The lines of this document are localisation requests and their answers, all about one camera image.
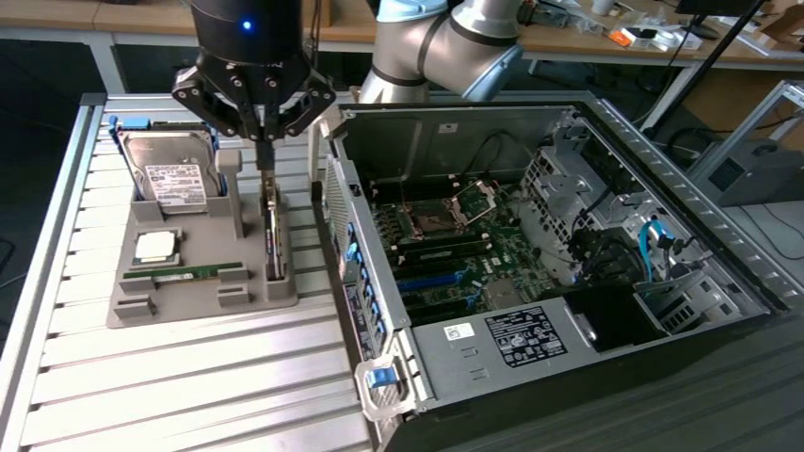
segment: cable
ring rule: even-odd
[[[801,116],[801,114],[802,113],[799,111],[799,112],[794,113],[791,116],[782,118],[778,121],[770,122],[769,124],[755,127],[754,130],[771,129],[773,127],[777,127],[778,125],[785,124],[787,121],[795,120]],[[667,145],[665,146],[665,153],[667,153],[667,155],[670,155],[670,156],[674,156],[674,150],[677,149],[677,141],[679,141],[679,139],[686,135],[691,135],[698,138],[702,138],[707,142],[707,146],[709,146],[713,143],[713,141],[715,141],[715,139],[718,138],[715,136],[715,134],[731,134],[735,132],[735,130],[737,129],[710,130],[703,127],[683,127],[682,129],[677,130],[677,132],[674,132],[674,135],[670,136],[670,139],[667,140]]]
[[[771,208],[766,204],[763,204],[763,205],[766,206],[766,209],[769,209],[769,213],[773,215],[773,217],[777,218],[786,226],[789,226],[791,229],[794,229],[798,232],[798,234],[802,236],[802,239],[804,239],[804,233],[802,233],[802,231],[799,231],[798,228],[795,228],[791,225],[791,223],[789,223],[781,217],[778,217],[777,214],[773,212]],[[754,225],[754,227],[757,228],[757,230],[759,231],[759,233],[763,235],[763,237],[766,237],[766,240],[769,240],[769,243],[771,243],[771,246],[774,247],[774,249],[777,250],[777,252],[779,253],[779,255],[782,257],[785,257],[786,259],[789,259],[790,261],[802,261],[802,260],[804,260],[804,256],[791,257],[785,252],[782,252],[782,250],[779,249],[779,247],[777,247],[777,244],[774,243],[774,241],[769,237],[769,234],[766,233],[766,230],[763,230],[763,228],[761,227],[759,223],[757,222],[757,220],[751,216],[750,211],[742,205],[739,207],[743,210],[743,212],[746,213],[746,216],[749,217],[749,219],[751,221],[751,224]]]
[[[577,265],[581,264],[581,262],[571,261],[570,259],[565,259],[562,256],[554,254],[553,252],[545,250],[543,248],[541,248],[541,250],[542,250],[543,254],[547,254],[549,256],[554,257],[555,259],[558,259],[562,262],[566,262],[567,264],[577,264]]]
[[[321,44],[322,34],[322,0],[315,0],[314,20],[311,23],[311,60],[314,69],[318,70],[318,48]]]
[[[27,118],[27,117],[25,117],[22,115],[18,115],[17,113],[14,113],[11,110],[9,110],[7,108],[5,108],[3,106],[0,106],[0,113],[3,113],[5,115],[15,118],[18,121],[23,121],[23,122],[27,122],[27,123],[30,123],[33,125],[37,125],[39,127],[45,127],[47,129],[55,130],[57,132],[62,132],[63,134],[70,134],[71,133],[70,130],[59,127],[55,124],[51,124],[49,122],[42,122],[42,121],[38,121],[38,120],[33,120],[31,118]]]
[[[522,148],[522,150],[526,152],[526,155],[529,156],[529,158],[534,159],[534,155],[533,155],[531,149],[529,148],[529,146],[526,145],[526,143],[519,139],[519,137],[515,134],[513,134],[506,129],[493,130],[491,133],[485,138],[483,142],[481,143],[481,146],[478,147],[478,150],[475,151],[475,155],[473,156],[473,159],[469,161],[467,167],[465,168],[465,170],[459,174],[459,179],[462,179],[462,178],[465,178],[465,176],[467,176],[467,173],[474,168],[475,163],[478,163],[478,157],[481,156],[481,151],[483,151],[483,148],[487,146],[487,144],[490,143],[491,139],[497,138],[497,137],[509,137],[511,139],[511,141],[514,141],[514,143],[517,143],[519,145],[519,147]],[[489,173],[491,171],[491,166],[494,165],[494,163],[501,158],[502,152],[503,152],[503,140],[501,139],[498,141],[498,149],[497,149],[495,157],[494,157],[494,159],[491,159],[490,163],[487,164],[487,168],[485,169],[485,173]]]
[[[10,241],[2,237],[0,237],[0,243],[6,243],[7,246],[10,247],[10,250],[7,251],[6,255],[3,256],[3,260],[0,260],[0,275],[2,275],[3,271],[6,270],[7,265],[10,264],[11,257],[14,256],[14,253],[17,252],[17,245],[14,245],[13,241]]]
[[[674,52],[674,56],[673,56],[673,58],[670,58],[670,62],[667,63],[667,66],[665,67],[663,78],[667,77],[670,71],[673,70],[674,62],[677,62],[677,57],[679,56],[679,52],[682,52],[682,48],[685,47],[685,43],[687,42],[687,38],[690,38],[690,30],[693,30],[691,26],[687,28],[687,31],[685,33],[685,37],[682,39],[682,43],[679,44],[679,47],[677,48],[677,52]],[[670,89],[670,86],[673,84],[674,84],[674,78],[670,77],[667,79],[667,84],[665,85],[663,93],[659,95],[659,98],[658,98],[657,102],[654,103],[654,106],[651,106],[651,109],[647,111],[647,113],[645,113],[645,115],[642,115],[639,118],[637,118],[635,120],[633,120],[633,122],[635,124],[638,122],[641,122],[641,121],[645,121],[647,119],[647,117],[651,116],[651,113],[654,113],[654,110],[659,106],[659,100],[663,98],[663,96],[667,93],[667,90]]]
[[[587,207],[586,209],[582,209],[581,212],[578,212],[578,217],[574,220],[573,227],[570,228],[570,240],[569,240],[569,242],[573,241],[574,237],[577,236],[577,225],[578,225],[578,222],[581,221],[581,219],[583,217],[587,216],[587,214],[590,212],[593,212],[598,208],[598,206],[601,205],[601,203],[603,202],[603,200],[606,199],[606,197],[613,193],[614,189],[615,189],[614,188],[614,184],[611,184],[610,186],[607,186],[606,190],[603,190],[603,193],[601,193],[601,196],[598,197],[598,199],[595,200],[595,202],[593,202],[593,205],[590,207]]]
[[[667,147],[667,143],[661,143],[659,141],[654,141],[654,144],[659,144],[663,148]],[[702,153],[702,151],[697,151],[693,148],[686,148],[685,146],[674,146],[674,149],[681,149],[683,151],[687,151],[689,153]]]
[[[10,285],[21,281],[23,278],[29,276],[29,273],[23,273],[22,275],[15,276],[9,281],[0,283],[0,289],[6,289]]]

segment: green circuit board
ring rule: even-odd
[[[487,194],[470,190],[463,193],[461,204],[470,206],[463,210],[475,215],[487,210]],[[522,233],[517,214],[497,194],[495,204],[469,225],[461,224],[451,215],[450,199],[375,206],[375,222],[398,283],[417,283],[461,273],[457,283],[402,289],[415,325],[538,301],[542,293],[557,286]],[[422,260],[413,264],[410,259],[402,259],[411,255],[402,251],[407,247],[426,249],[415,254]],[[435,256],[433,262],[425,259],[427,256]],[[502,287],[515,295],[501,296]]]

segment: sticker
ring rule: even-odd
[[[450,257],[453,255],[453,251],[442,251],[434,252],[433,254],[423,254],[421,259],[426,261],[427,259],[439,259],[442,257]]]
[[[567,353],[541,306],[487,317],[491,336],[510,367],[534,364]]]
[[[458,133],[458,122],[449,122],[445,124],[439,124],[439,133],[441,134],[457,134]]]
[[[182,273],[179,275],[155,276],[155,283],[175,283],[177,281],[190,281],[195,278],[193,273]]]
[[[458,339],[465,339],[466,337],[473,337],[475,335],[475,330],[473,329],[471,323],[462,323],[461,325],[445,327],[445,334],[447,335],[449,341],[455,341]]]
[[[146,166],[154,196],[162,206],[205,204],[207,194],[199,165]]]

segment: power supply label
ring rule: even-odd
[[[541,306],[487,317],[487,325],[510,367],[538,363],[567,353]]]

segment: white cup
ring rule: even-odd
[[[595,0],[593,2],[593,12],[598,16],[609,16],[609,13],[615,7],[617,0]]]

